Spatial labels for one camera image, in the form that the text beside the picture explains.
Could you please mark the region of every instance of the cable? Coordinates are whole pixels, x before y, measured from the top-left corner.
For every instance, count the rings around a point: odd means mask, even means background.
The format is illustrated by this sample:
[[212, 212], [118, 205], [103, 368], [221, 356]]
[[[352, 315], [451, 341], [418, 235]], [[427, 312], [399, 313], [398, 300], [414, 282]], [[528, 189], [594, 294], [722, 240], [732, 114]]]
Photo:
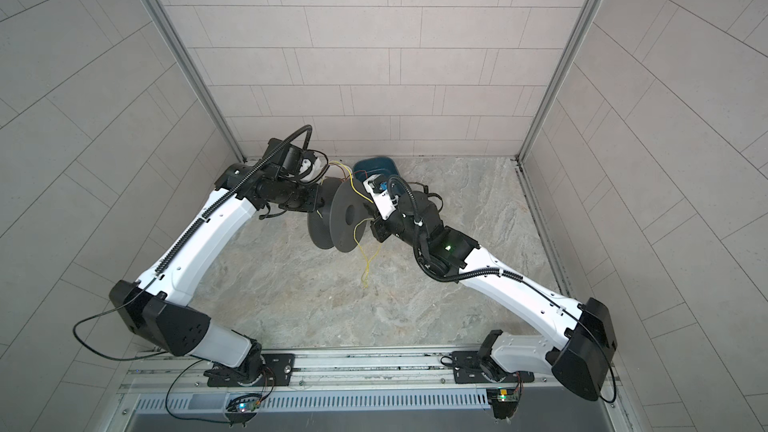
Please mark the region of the cable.
[[355, 239], [355, 244], [357, 244], [357, 247], [360, 249], [360, 253], [366, 260], [366, 270], [362, 272], [362, 275], [360, 276], [360, 282], [362, 282], [362, 288], [368, 288], [368, 272], [370, 271], [371, 262], [373, 262], [373, 259], [376, 258], [376, 256], [379, 254], [379, 251], [382, 249], [382, 245], [384, 245], [383, 242], [379, 243], [379, 248], [376, 250], [376, 254], [373, 254], [370, 258], [368, 258], [368, 255], [362, 250], [362, 245], [360, 245], [360, 242], [357, 241], [357, 228], [362, 224], [363, 222], [372, 221], [372, 218], [364, 218], [360, 222], [357, 223], [357, 226], [355, 226], [355, 230], [352, 231], [352, 238]]
[[139, 291], [139, 293], [138, 293], [138, 294], [136, 294], [136, 295], [135, 295], [135, 296], [134, 296], [134, 297], [133, 297], [131, 300], [129, 300], [128, 302], [126, 302], [126, 303], [122, 304], [121, 306], [119, 306], [119, 307], [115, 307], [115, 308], [111, 308], [111, 309], [109, 309], [108, 311], [105, 311], [105, 312], [101, 312], [100, 314], [91, 315], [91, 317], [86, 317], [86, 318], [84, 318], [83, 320], [81, 320], [80, 322], [77, 322], [75, 325], [73, 325], [73, 326], [72, 326], [72, 335], [74, 336], [75, 340], [77, 340], [78, 342], [80, 342], [80, 344], [81, 344], [83, 347], [85, 347], [86, 349], [90, 350], [91, 352], [93, 352], [94, 354], [98, 355], [99, 357], [101, 357], [101, 358], [105, 358], [105, 359], [108, 359], [108, 360], [114, 360], [115, 362], [130, 362], [130, 361], [132, 361], [132, 360], [139, 360], [139, 359], [144, 359], [144, 358], [147, 358], [147, 357], [155, 357], [156, 355], [160, 355], [160, 354], [166, 354], [167, 352], [164, 350], [164, 351], [162, 351], [162, 352], [157, 352], [157, 353], [155, 353], [155, 354], [149, 354], [149, 355], [141, 355], [141, 356], [136, 356], [136, 357], [131, 357], [131, 358], [116, 358], [116, 357], [110, 357], [110, 356], [108, 356], [108, 355], [106, 355], [106, 354], [102, 354], [102, 353], [101, 353], [101, 352], [99, 352], [98, 350], [96, 350], [96, 349], [92, 348], [90, 345], [86, 344], [86, 343], [85, 343], [85, 341], [83, 341], [83, 339], [81, 339], [81, 338], [80, 338], [80, 336], [78, 336], [78, 326], [79, 326], [80, 324], [82, 324], [83, 322], [88, 322], [88, 321], [91, 321], [91, 320], [93, 320], [93, 319], [95, 319], [95, 318], [99, 318], [99, 317], [101, 317], [102, 315], [106, 315], [106, 314], [110, 314], [111, 312], [119, 311], [120, 309], [127, 307], [127, 306], [128, 306], [130, 303], [132, 303], [132, 302], [133, 302], [133, 301], [135, 301], [137, 298], [139, 298], [139, 295], [141, 295], [141, 294], [142, 294], [142, 293], [143, 293], [145, 290], [147, 290], [147, 289], [149, 288], [149, 286], [150, 286], [150, 285], [152, 285], [152, 283], [153, 283], [154, 281], [156, 281], [156, 280], [158, 280], [158, 278], [157, 278], [157, 277], [153, 277], [153, 278], [152, 278], [152, 280], [150, 280], [150, 281], [149, 281], [149, 283], [147, 284], [147, 287], [144, 287], [144, 288], [142, 288], [142, 289]]
[[170, 387], [168, 387], [168, 392], [165, 393], [165, 411], [168, 412], [169, 416], [178, 420], [199, 420], [200, 422], [208, 422], [211, 424], [228, 424], [229, 426], [231, 426], [232, 424], [234, 424], [234, 422], [231, 422], [231, 421], [224, 422], [222, 420], [200, 419], [200, 418], [193, 418], [193, 417], [179, 417], [177, 415], [174, 415], [174, 413], [171, 412], [170, 409], [168, 408], [168, 396], [170, 395], [170, 390], [174, 388], [174, 386], [176, 385], [176, 382], [181, 378], [182, 375], [184, 375], [184, 372], [191, 369], [195, 365], [199, 364], [203, 360], [206, 360], [206, 359], [200, 359], [196, 362], [192, 362], [192, 364], [189, 364], [187, 368], [182, 370], [181, 374], [178, 374], [176, 379], [174, 379], [174, 381], [170, 383]]

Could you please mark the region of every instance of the marble floor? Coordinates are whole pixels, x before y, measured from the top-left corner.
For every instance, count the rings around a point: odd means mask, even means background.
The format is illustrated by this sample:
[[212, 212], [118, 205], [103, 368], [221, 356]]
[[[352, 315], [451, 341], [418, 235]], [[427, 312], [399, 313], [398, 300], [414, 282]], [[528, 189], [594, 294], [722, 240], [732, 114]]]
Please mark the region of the marble floor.
[[[557, 290], [509, 158], [395, 162], [406, 180], [423, 182], [445, 199], [445, 224]], [[361, 244], [369, 256], [378, 246], [370, 230]], [[368, 288], [360, 281], [364, 267], [358, 249], [316, 248], [302, 213], [254, 217], [216, 258], [190, 306], [265, 348], [476, 344], [495, 328], [535, 333], [484, 294], [425, 276], [410, 247], [395, 237], [373, 259]]]

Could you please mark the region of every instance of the black mounting plate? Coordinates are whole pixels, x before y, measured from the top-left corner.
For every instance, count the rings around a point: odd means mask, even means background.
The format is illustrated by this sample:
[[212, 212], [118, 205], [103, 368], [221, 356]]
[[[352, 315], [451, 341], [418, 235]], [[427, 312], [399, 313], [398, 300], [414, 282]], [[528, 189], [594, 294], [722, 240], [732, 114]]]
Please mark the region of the black mounting plate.
[[[264, 365], [270, 368], [274, 372], [274, 379], [268, 377], [266, 386], [272, 387], [273, 380], [275, 387], [285, 387], [290, 383], [290, 377], [293, 373], [293, 361], [296, 356], [293, 354], [262, 354], [264, 358]], [[289, 372], [286, 374], [286, 367], [289, 367]], [[221, 378], [208, 377], [208, 387], [263, 387], [264, 386], [264, 374], [251, 385], [243, 386], [237, 382], [226, 381]]]
[[[456, 384], [498, 384], [485, 378], [480, 371], [480, 358], [476, 350], [454, 350], [451, 352], [451, 360], [458, 367], [453, 368], [453, 379]], [[521, 371], [520, 377], [524, 384], [533, 382], [533, 372]], [[517, 382], [518, 379], [508, 374], [501, 382]]]

